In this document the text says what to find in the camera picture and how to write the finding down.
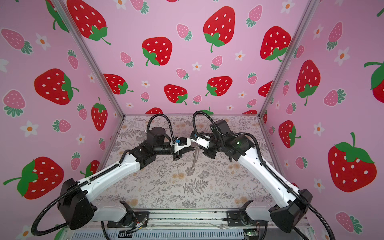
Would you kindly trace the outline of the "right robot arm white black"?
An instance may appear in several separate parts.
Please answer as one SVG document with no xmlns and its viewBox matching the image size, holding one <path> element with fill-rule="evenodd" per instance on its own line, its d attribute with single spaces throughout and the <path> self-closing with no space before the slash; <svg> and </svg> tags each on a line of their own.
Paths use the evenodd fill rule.
<svg viewBox="0 0 384 240">
<path fill-rule="evenodd" d="M 270 193 L 275 205 L 268 209 L 272 222 L 283 232 L 298 232 L 297 224 L 310 209 L 313 195 L 286 180 L 262 156 L 256 138 L 233 133 L 224 120 L 210 125 L 211 134 L 193 134 L 196 143 L 211 152 L 224 152 L 248 169 Z"/>
</svg>

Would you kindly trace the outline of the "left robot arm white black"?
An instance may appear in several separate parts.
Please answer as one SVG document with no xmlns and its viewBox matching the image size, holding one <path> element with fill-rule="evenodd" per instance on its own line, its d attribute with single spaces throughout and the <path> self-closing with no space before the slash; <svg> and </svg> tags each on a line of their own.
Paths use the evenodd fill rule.
<svg viewBox="0 0 384 240">
<path fill-rule="evenodd" d="M 192 133 L 190 138 L 174 138 L 169 142 L 165 129 L 155 127 L 147 131 L 147 138 L 132 150 L 124 151 L 115 164 L 89 177 L 67 180 L 58 201 L 58 210 L 71 230 L 84 227 L 89 222 L 114 222 L 123 227 L 142 226 L 133 209 L 125 201 L 118 204 L 95 205 L 92 202 L 105 190 L 123 178 L 142 170 L 156 160 L 158 155 L 170 155 L 179 160 L 183 154 L 194 150 L 200 138 Z"/>
</svg>

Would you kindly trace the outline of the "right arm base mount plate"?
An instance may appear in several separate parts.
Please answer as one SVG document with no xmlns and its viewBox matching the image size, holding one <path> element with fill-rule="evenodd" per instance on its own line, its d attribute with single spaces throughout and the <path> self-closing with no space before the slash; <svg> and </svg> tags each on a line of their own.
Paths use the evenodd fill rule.
<svg viewBox="0 0 384 240">
<path fill-rule="evenodd" d="M 245 211 L 227 211 L 224 221 L 230 227 L 264 227 L 267 222 L 262 220 L 252 220 Z"/>
</svg>

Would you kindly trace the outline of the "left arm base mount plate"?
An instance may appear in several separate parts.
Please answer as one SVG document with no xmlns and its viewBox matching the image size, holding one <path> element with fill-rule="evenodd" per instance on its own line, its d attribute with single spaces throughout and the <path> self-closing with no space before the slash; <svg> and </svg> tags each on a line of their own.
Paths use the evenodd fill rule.
<svg viewBox="0 0 384 240">
<path fill-rule="evenodd" d="M 119 222 L 108 221 L 108 228 L 146 228 L 150 212 L 132 212 L 127 213 Z"/>
</svg>

